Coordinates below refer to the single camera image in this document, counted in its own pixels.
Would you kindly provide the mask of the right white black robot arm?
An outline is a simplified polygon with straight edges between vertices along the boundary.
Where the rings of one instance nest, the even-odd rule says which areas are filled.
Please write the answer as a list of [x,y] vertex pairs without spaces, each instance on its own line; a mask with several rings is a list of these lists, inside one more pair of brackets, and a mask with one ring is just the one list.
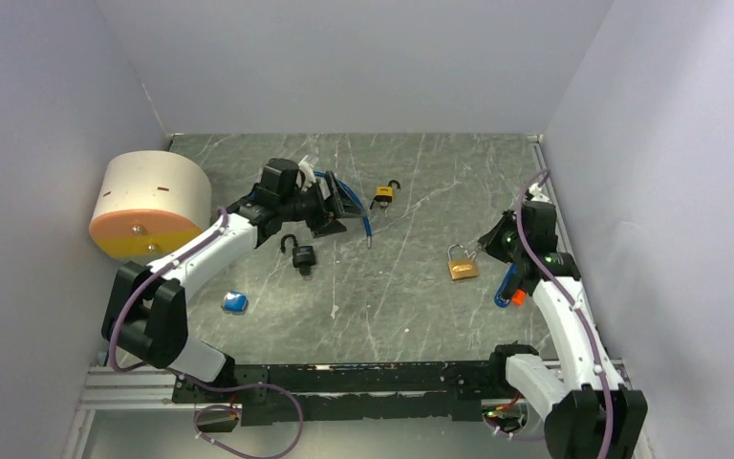
[[547,201],[525,200],[506,211],[481,244],[511,267],[502,297],[529,297],[546,321],[561,373],[531,351],[506,349],[487,371],[498,396],[517,391],[543,423],[553,458],[632,458],[648,414],[609,358],[572,255],[558,249],[558,212]]

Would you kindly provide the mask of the blue cable lock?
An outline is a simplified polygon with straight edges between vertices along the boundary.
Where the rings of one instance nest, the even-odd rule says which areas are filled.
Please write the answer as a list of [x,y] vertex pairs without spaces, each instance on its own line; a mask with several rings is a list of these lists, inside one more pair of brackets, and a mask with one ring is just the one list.
[[333,175],[333,179],[337,189],[339,190],[339,193],[346,196],[347,199],[359,210],[359,216],[362,220],[362,225],[365,231],[366,246],[367,249],[370,250],[373,247],[373,233],[367,210],[365,209],[364,205],[362,204],[356,193],[352,191],[349,186],[347,186],[340,179],[336,178],[335,175]]

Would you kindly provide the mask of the yellow black padlock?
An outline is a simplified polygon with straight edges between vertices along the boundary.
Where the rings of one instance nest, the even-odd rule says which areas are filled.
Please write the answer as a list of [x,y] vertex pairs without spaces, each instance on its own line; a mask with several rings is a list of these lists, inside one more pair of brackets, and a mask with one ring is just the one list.
[[397,180],[390,180],[386,186],[378,186],[369,209],[378,208],[386,211],[395,200],[395,193],[400,189],[401,185]]

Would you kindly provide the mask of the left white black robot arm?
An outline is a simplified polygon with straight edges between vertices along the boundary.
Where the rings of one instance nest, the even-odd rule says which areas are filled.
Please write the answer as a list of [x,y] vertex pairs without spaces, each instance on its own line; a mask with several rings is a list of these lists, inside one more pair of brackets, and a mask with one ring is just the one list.
[[117,373],[122,350],[141,366],[170,370],[197,383],[212,402],[226,400],[237,384],[235,359],[191,335],[187,304],[208,280],[258,249],[287,222],[302,222],[314,238],[346,231],[344,220],[369,220],[355,193],[332,171],[308,161],[272,158],[258,182],[184,246],[146,265],[127,262],[117,271],[101,334],[107,363]]

